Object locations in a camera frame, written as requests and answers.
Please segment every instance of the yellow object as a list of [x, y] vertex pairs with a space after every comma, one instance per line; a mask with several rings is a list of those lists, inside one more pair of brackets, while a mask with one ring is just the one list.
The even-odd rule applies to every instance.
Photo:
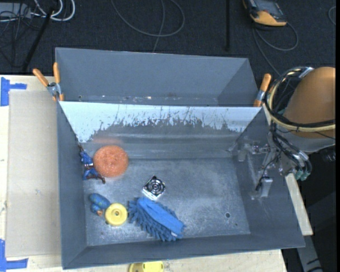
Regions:
[[120, 203], [111, 204], [104, 214], [106, 223], [112, 226], [122, 225], [128, 217], [127, 209]]
[[260, 90], [258, 91], [258, 95], [253, 103], [254, 107], [260, 107], [262, 104], [262, 99], [268, 89], [268, 86], [271, 82], [272, 76], [270, 74], [265, 74], [262, 80], [262, 84]]
[[[312, 79], [314, 78], [313, 74], [318, 72], [318, 71], [324, 71], [325, 68], [320, 68], [319, 70], [314, 70], [313, 72], [311, 72], [309, 75], [309, 77], [311, 77]], [[330, 68], [331, 71], [333, 71], [333, 80], [335, 80], [335, 68]], [[280, 85], [282, 81], [279, 81], [278, 83], [276, 83], [276, 85], [274, 86], [274, 88], [272, 88], [270, 91], [269, 91], [269, 97], [268, 97], [268, 105], [270, 106], [270, 109], [272, 110], [273, 108], [273, 98], [274, 98], [274, 95], [278, 89], [278, 86]], [[308, 96], [305, 96], [306, 99], [308, 98], [313, 98], [315, 96], [315, 94], [312, 94], [312, 93], [309, 93]], [[335, 129], [335, 124], [330, 124], [330, 125], [326, 125], [326, 126], [320, 126], [320, 127], [297, 127], [297, 126], [292, 126], [292, 125], [289, 125], [289, 124], [286, 124], [284, 122], [281, 122], [280, 120], [278, 120], [277, 118], [275, 118], [272, 114], [270, 114], [270, 117], [271, 119], [276, 123], [278, 124], [279, 126], [282, 126], [290, 131], [302, 131], [302, 132], [322, 132], [322, 131], [329, 131], [329, 130], [334, 130]]]
[[164, 264], [161, 261], [133, 263], [129, 272], [163, 272]]

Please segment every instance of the white cable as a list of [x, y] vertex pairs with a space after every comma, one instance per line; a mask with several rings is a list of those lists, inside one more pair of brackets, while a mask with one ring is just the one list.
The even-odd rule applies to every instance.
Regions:
[[[51, 16], [50, 16], [50, 18], [51, 18], [51, 20], [54, 20], [54, 21], [68, 21], [68, 20], [70, 20], [70, 19], [72, 19], [72, 17], [74, 16], [74, 14], [75, 14], [75, 2], [74, 2], [74, 0], [70, 0], [71, 1], [71, 4], [72, 4], [72, 13], [68, 16], [68, 17], [66, 17], [66, 18], [56, 18], [55, 16], [57, 16], [59, 13], [61, 13], [62, 12], [62, 10], [63, 10], [63, 2], [62, 2], [62, 0], [59, 0], [59, 2], [60, 2], [60, 4], [61, 4], [61, 7], [60, 7], [60, 9], [56, 12], [56, 13], [54, 13], [54, 14], [52, 14]], [[35, 2], [35, 5], [38, 7], [38, 9], [44, 14], [44, 16], [42, 16], [42, 15], [40, 15], [40, 14], [37, 14], [37, 13], [32, 13], [32, 15], [36, 15], [36, 16], [41, 16], [41, 17], [46, 17], [46, 13], [45, 13], [45, 11], [40, 7], [40, 5], [39, 5], [39, 3], [38, 3], [38, 1], [37, 0], [34, 0], [34, 2]]]
[[[37, 6], [37, 8], [44, 14], [44, 16], [42, 16], [42, 17], [46, 17], [46, 12], [40, 7], [38, 0], [34, 0], [34, 2], [35, 2], [35, 5]], [[60, 9], [56, 13], [54, 13], [51, 17], [57, 16], [60, 12], [62, 12], [63, 2], [62, 2], [62, 0], [59, 0], [59, 2], [61, 4]]]

